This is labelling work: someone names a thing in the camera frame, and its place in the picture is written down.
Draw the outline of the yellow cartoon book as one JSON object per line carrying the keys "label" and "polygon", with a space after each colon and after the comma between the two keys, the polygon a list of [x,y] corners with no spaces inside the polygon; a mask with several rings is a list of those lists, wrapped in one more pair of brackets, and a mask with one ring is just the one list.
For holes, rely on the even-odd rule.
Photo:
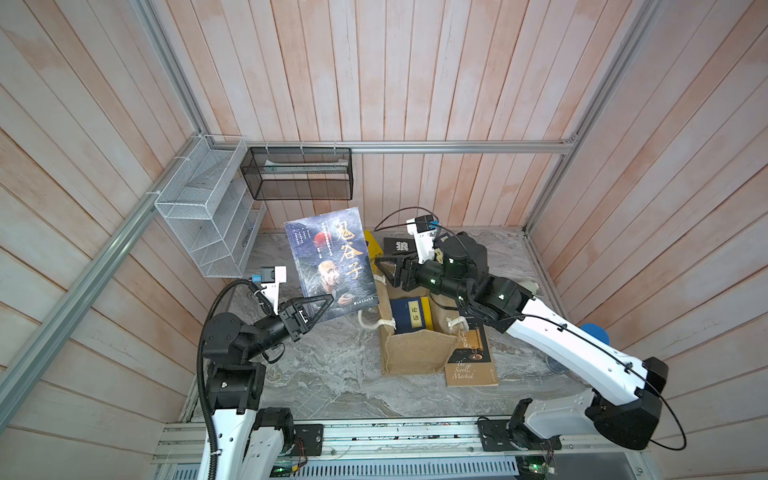
{"label": "yellow cartoon book", "polygon": [[382,256],[384,254],[384,251],[382,247],[379,245],[377,240],[374,238],[373,234],[369,230],[364,231],[364,237],[367,245],[367,250],[369,254],[369,260],[371,263],[372,271],[375,275],[380,275],[381,271],[376,266],[375,260]]}

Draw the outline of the dark old man book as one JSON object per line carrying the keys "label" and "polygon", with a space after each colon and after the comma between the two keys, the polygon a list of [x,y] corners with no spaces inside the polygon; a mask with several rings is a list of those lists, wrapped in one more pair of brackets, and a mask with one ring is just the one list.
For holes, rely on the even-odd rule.
{"label": "dark old man book", "polygon": [[337,210],[285,224],[302,292],[330,295],[321,322],[374,308],[379,297],[359,210]]}

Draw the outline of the burlap canvas tote bag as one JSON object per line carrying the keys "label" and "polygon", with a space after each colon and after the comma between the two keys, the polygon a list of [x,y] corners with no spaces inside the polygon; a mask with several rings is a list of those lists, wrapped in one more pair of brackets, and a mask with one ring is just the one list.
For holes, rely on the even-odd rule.
{"label": "burlap canvas tote bag", "polygon": [[[449,326],[458,314],[437,306],[426,289],[403,291],[391,286],[382,275],[377,275],[375,280],[379,298],[377,310],[370,319],[359,312],[358,323],[363,329],[379,334],[382,373],[386,376],[402,376],[426,375],[443,371],[459,342],[460,329]],[[433,331],[420,330],[407,334],[395,332],[390,301],[410,297],[429,299]]]}

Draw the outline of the navy book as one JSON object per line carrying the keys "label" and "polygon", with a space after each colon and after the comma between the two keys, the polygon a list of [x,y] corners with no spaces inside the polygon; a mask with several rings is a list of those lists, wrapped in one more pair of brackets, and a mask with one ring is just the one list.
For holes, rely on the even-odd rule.
{"label": "navy book", "polygon": [[390,307],[397,334],[434,330],[431,306],[427,297],[394,299],[390,301]]}

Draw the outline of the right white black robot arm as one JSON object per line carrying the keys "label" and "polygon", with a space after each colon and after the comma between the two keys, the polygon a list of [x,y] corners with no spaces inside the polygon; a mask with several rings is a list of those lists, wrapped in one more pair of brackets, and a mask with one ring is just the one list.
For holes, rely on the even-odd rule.
{"label": "right white black robot arm", "polygon": [[462,316],[536,347],[589,385],[558,400],[519,401],[506,425],[515,448],[532,450],[580,434],[600,434],[629,450],[650,444],[666,405],[665,362],[640,360],[598,341],[519,283],[490,274],[486,248],[464,232],[413,237],[416,251],[375,260],[391,286],[447,297]]}

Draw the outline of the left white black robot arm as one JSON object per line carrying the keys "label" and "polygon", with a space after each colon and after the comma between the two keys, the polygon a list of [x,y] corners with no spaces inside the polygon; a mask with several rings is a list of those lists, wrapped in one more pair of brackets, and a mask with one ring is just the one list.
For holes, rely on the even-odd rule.
{"label": "left white black robot arm", "polygon": [[197,348],[196,388],[206,437],[200,479],[287,477],[308,463],[307,443],[288,408],[260,407],[267,351],[311,331],[333,303],[330,294],[294,298],[274,306],[255,292],[265,315],[248,324],[220,312],[224,297],[246,281],[236,281],[216,297],[203,323]]}

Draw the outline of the black wolf title book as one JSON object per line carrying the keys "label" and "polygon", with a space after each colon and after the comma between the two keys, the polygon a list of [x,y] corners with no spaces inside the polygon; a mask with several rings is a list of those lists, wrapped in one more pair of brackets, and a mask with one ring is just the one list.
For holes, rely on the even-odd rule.
{"label": "black wolf title book", "polygon": [[387,256],[409,254],[417,251],[413,238],[385,237],[383,251]]}

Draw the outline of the brown gold cover book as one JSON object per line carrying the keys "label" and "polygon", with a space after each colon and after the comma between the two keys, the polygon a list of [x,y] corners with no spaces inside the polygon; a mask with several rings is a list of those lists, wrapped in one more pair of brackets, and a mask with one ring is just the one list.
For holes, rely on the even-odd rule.
{"label": "brown gold cover book", "polygon": [[458,335],[459,342],[444,371],[448,387],[493,387],[499,385],[496,366],[485,327],[476,325]]}

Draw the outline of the clear jar blue lid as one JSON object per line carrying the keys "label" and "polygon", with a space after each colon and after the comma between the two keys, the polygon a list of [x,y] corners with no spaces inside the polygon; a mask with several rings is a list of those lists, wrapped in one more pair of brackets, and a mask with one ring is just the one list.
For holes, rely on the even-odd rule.
{"label": "clear jar blue lid", "polygon": [[590,336],[594,337],[595,339],[599,340],[600,342],[609,345],[610,344],[610,337],[605,329],[602,327],[591,324],[591,323],[585,323],[580,326],[580,328]]}

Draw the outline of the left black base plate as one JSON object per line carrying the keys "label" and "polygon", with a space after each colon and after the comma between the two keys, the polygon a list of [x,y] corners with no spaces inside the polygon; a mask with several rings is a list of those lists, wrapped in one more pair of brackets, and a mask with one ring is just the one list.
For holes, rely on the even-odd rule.
{"label": "left black base plate", "polygon": [[298,424],[284,440],[281,456],[315,457],[322,454],[324,425],[320,423]]}

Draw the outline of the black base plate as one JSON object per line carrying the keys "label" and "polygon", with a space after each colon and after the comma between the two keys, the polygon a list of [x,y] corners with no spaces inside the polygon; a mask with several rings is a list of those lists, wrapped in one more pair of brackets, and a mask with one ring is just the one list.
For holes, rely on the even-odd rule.
{"label": "black base plate", "polygon": [[315,457],[322,454],[324,425],[320,423],[298,424],[284,440],[281,456]]}
{"label": "black base plate", "polygon": [[556,451],[562,448],[559,436],[541,438],[523,423],[512,420],[491,420],[481,416],[477,419],[479,437],[485,452],[503,451]]}

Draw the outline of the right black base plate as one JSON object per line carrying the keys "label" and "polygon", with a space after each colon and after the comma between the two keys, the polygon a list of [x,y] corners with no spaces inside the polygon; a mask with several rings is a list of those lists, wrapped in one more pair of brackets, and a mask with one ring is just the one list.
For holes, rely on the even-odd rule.
{"label": "right black base plate", "polygon": [[485,452],[503,451],[556,451],[562,448],[559,436],[541,438],[523,423],[512,420],[491,420],[481,416],[477,419],[479,437]]}

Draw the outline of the aluminium mounting rail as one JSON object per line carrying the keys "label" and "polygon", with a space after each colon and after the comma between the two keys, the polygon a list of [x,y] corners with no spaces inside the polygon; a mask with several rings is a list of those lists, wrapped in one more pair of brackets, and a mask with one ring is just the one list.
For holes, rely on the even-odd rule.
{"label": "aluminium mounting rail", "polygon": [[[485,452],[475,417],[309,420],[324,425],[322,454],[311,460],[453,458],[494,454],[543,455],[541,451]],[[556,457],[567,454],[623,453],[599,435],[563,435]]]}

